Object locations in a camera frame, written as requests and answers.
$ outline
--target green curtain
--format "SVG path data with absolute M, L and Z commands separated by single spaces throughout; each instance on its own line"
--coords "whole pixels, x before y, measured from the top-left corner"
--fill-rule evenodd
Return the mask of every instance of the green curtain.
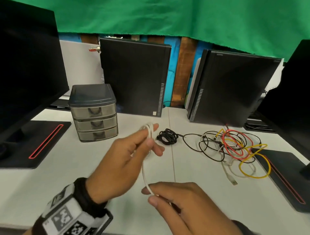
M 53 10 L 59 32 L 186 36 L 288 60 L 310 39 L 310 0 L 18 0 Z

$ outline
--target translucent drawer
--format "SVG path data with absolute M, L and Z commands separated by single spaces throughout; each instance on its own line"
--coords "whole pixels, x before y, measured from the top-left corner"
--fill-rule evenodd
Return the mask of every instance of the translucent drawer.
M 113 127 L 111 129 L 103 131 L 91 131 L 91 132 L 77 132 L 80 141 L 82 142 L 91 142 L 98 140 L 106 140 L 118 135 L 118 128 Z
M 116 104 L 91 108 L 73 108 L 71 113 L 74 119 L 101 118 L 116 114 Z
M 92 120 L 74 120 L 77 131 L 96 131 L 104 130 L 117 126 L 117 115 L 110 118 L 100 118 Z

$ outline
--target white table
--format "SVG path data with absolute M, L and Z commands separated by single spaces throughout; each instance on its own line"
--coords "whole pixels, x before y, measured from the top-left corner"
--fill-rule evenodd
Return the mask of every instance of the white table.
M 163 110 L 162 118 L 129 114 L 118 114 L 117 117 L 117 138 L 130 135 L 148 122 L 159 123 L 160 129 L 169 128 L 168 109 Z M 71 121 L 72 125 L 38 168 L 0 170 L 0 227 L 30 228 L 53 195 L 76 178 L 90 175 L 116 139 L 81 143 L 71 113 L 67 111 L 46 109 L 34 120 Z M 162 157 L 150 155 L 144 167 L 149 183 L 174 181 L 171 147 L 166 147 Z M 108 207 L 114 219 L 105 232 L 148 234 L 152 231 L 153 234 L 171 234 L 162 217 L 147 203 L 148 196 L 141 193 L 143 187 L 140 174 L 125 195 L 110 202 Z
M 119 137 L 125 137 L 149 121 L 158 122 L 159 130 L 170 128 L 176 133 L 198 133 L 221 126 L 190 123 L 184 109 L 164 108 L 162 118 L 118 114 Z M 72 121 L 70 112 L 44 110 L 35 120 Z M 276 134 L 252 132 L 268 149 L 300 153 Z M 74 125 L 66 131 L 44 161 L 35 170 L 0 170 L 0 226 L 29 228 L 50 198 L 77 177 L 88 176 L 97 166 L 114 139 L 81 143 Z M 187 141 L 195 146 L 194 136 Z M 256 162 L 257 174 L 265 174 Z M 180 138 L 166 146 L 164 156 L 151 156 L 145 162 L 149 183 L 157 181 L 196 182 L 231 218 L 239 220 L 262 235 L 308 234 L 310 215 L 296 212 L 270 178 L 235 178 L 237 186 L 227 180 L 221 164 L 189 149 Z M 116 234 L 171 234 L 157 211 L 140 193 L 144 187 L 140 175 L 133 188 L 112 200 L 109 209 L 114 220 L 106 232 Z
M 171 129 L 181 135 L 219 131 L 222 127 L 190 123 L 186 110 L 169 108 Z M 259 136 L 268 149 L 292 152 L 305 164 L 309 161 L 277 134 L 250 132 Z M 186 141 L 195 147 L 198 136 L 187 136 Z M 219 162 L 188 148 L 182 138 L 172 146 L 176 182 L 197 183 L 231 219 L 238 220 L 251 230 L 263 235 L 309 234 L 310 215 L 296 212 L 286 201 L 270 178 L 242 179 L 233 186 L 226 178 Z M 265 175 L 258 162 L 257 175 Z

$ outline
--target coiled white cable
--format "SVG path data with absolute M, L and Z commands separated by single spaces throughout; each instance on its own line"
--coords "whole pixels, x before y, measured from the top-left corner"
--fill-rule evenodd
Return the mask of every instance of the coiled white cable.
M 153 138 L 153 132 L 154 132 L 154 127 L 153 127 L 153 123 L 147 123 L 144 126 L 142 126 L 140 128 L 140 130 L 143 129 L 147 129 L 148 130 L 148 138 Z M 143 176 L 143 181 L 144 184 L 146 186 L 146 188 L 148 189 L 148 191 L 151 193 L 151 195 L 154 195 L 154 193 L 152 192 L 152 190 L 150 189 L 147 181 L 146 181 L 146 177 L 145 177 L 145 173 L 144 173 L 144 162 L 142 163 L 142 176 Z

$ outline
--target black computer case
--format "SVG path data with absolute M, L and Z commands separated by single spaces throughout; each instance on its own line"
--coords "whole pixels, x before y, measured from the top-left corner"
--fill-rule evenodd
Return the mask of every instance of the black computer case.
M 118 113 L 162 115 L 171 46 L 100 38 L 104 82 L 111 84 Z
M 191 122 L 242 127 L 280 59 L 204 50 L 189 105 Z

